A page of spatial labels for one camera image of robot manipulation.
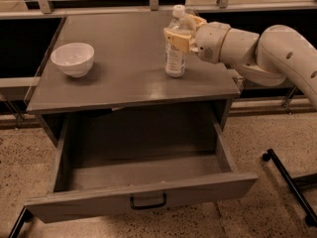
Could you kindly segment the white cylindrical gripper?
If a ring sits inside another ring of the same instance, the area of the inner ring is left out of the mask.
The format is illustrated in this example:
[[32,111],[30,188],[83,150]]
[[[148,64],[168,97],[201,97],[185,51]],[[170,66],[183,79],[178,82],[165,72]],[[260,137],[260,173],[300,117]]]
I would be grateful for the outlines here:
[[[201,60],[216,64],[220,61],[221,47],[231,26],[219,22],[206,23],[201,17],[185,14],[180,19],[180,25],[186,30],[164,28],[164,38],[185,54],[195,52],[197,46]],[[194,41],[192,31],[196,30]]]

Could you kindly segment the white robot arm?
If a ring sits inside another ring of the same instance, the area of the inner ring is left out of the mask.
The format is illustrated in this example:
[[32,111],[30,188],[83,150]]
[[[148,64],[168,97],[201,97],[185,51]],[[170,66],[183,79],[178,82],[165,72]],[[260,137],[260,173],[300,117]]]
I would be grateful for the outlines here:
[[222,63],[256,84],[277,86],[288,79],[317,108],[317,50],[290,27],[274,25],[259,35],[186,14],[163,33],[181,52]]

